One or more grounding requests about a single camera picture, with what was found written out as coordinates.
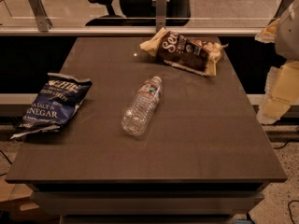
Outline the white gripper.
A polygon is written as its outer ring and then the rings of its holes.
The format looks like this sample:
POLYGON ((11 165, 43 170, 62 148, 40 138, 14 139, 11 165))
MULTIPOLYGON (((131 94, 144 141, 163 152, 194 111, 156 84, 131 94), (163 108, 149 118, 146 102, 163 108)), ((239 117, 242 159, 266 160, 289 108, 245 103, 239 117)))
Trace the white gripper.
POLYGON ((299 0, 294 0, 280 19, 263 28, 255 40, 275 42, 276 53, 290 59, 280 68, 272 66, 267 74, 257 120, 270 125, 280 120, 299 100, 299 62, 296 61, 299 60, 299 0))

